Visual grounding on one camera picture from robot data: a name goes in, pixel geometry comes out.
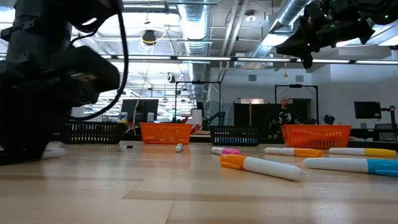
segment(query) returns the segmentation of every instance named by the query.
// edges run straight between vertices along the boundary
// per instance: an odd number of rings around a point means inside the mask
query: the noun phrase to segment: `white wall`
[[[282,88],[279,87],[278,91],[280,91],[277,96],[277,102],[280,101],[283,97],[289,98],[303,98],[303,99],[314,99],[315,97],[306,89],[292,89],[292,88]],[[264,87],[224,87],[222,88],[222,94],[225,102],[231,103],[235,101],[238,102],[238,98],[255,98],[255,99],[264,99],[265,103],[274,103],[275,102],[275,94],[273,86],[264,86]]]
[[[87,115],[85,115],[85,108],[84,108],[84,106],[72,108],[72,113],[71,113],[71,115],[74,116],[74,117],[77,117],[77,118],[81,118],[81,117],[87,116]],[[95,118],[93,118],[93,119],[90,119],[90,120],[88,120],[88,121],[92,121],[92,122],[102,122],[102,115],[99,115],[99,116],[97,116],[97,117],[95,117]]]
[[[219,74],[218,68],[211,68],[211,81],[217,81]],[[303,85],[311,84],[311,73],[307,73],[305,69],[287,69],[288,77],[284,77],[285,70],[280,69],[257,69],[246,70],[242,68],[230,68],[224,77],[223,86],[247,86],[247,87],[263,87],[294,84],[296,75],[303,75]],[[257,75],[256,82],[249,82],[248,75]]]
[[[397,67],[386,65],[327,65],[312,74],[319,86],[320,117],[331,114],[335,124],[360,128],[366,123],[390,123],[390,113],[383,112],[380,121],[355,119],[355,101],[380,101],[382,107],[398,106]]]

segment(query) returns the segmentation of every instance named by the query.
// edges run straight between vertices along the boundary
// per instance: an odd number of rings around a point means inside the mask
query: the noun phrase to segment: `metal frame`
[[[317,124],[319,124],[319,105],[318,105],[318,86],[317,85],[300,85],[300,84],[294,84],[294,85],[275,85],[275,104],[277,105],[277,89],[278,87],[289,87],[289,88],[303,88],[303,87],[312,87],[315,89],[315,101],[317,104]]]
[[[177,119],[177,92],[178,92],[178,84],[180,83],[191,83],[194,85],[199,85],[199,84],[218,84],[219,92],[218,92],[218,112],[221,112],[221,82],[203,82],[203,81],[176,81],[175,82],[175,100],[174,100],[174,118]]]
[[[112,60],[123,59],[122,55],[102,55]],[[299,58],[255,58],[255,57],[214,57],[214,56],[177,56],[177,55],[129,55],[130,62],[275,62],[275,63],[302,63]],[[398,65],[396,60],[361,60],[361,59],[313,59],[313,64],[340,64],[340,65]]]

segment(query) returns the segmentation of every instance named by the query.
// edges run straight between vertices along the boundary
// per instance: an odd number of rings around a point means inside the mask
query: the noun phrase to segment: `ceiling duct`
[[[181,17],[181,30],[185,42],[185,50],[189,56],[206,56],[209,53],[209,44],[195,42],[195,40],[207,40],[209,33],[210,7],[204,4],[179,4],[168,5],[159,3],[125,4],[124,12],[138,13],[171,13]],[[210,66],[205,63],[190,64],[190,78],[192,81],[206,81],[210,79]],[[197,98],[206,96],[201,86],[193,85],[193,94]]]
[[[189,56],[208,55],[209,45],[195,40],[207,40],[210,21],[210,6],[201,4],[179,4],[178,11],[181,15],[181,30],[186,42],[185,50]],[[191,63],[189,66],[191,81],[208,81],[210,66],[205,63]],[[193,94],[197,98],[206,96],[201,86],[192,85]]]
[[[280,6],[280,10],[267,16],[266,20],[264,21],[262,28],[264,40],[256,47],[250,57],[266,57],[273,46],[280,44],[268,42],[267,36],[269,32],[277,32],[277,29],[282,29],[284,35],[287,35],[286,30],[291,30],[292,32],[290,35],[292,35],[294,33],[294,29],[290,27],[292,27],[293,22],[300,16],[301,12],[304,10],[304,7],[309,2],[311,2],[311,0],[284,0]],[[258,63],[247,63],[246,65],[242,66],[242,68],[258,68]]]
[[[142,4],[125,4],[123,12],[130,13],[164,13],[164,14],[177,14],[178,9],[176,5],[168,4],[164,2],[148,2]]]

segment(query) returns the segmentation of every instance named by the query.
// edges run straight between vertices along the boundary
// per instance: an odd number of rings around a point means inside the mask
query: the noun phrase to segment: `person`
[[[289,108],[289,98],[283,97],[280,100],[280,108],[277,113],[277,122],[280,125],[284,124],[302,124],[298,121],[295,113]]]

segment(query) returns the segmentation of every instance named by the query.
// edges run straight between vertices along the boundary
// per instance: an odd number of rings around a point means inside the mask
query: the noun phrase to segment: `computer monitor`
[[[122,112],[127,112],[127,120],[133,122],[134,108],[136,107],[137,100],[123,100]],[[157,108],[159,100],[139,100],[136,110],[136,123],[146,122],[148,113],[154,114],[154,120],[157,119]]]
[[[356,119],[381,119],[380,102],[354,102]]]

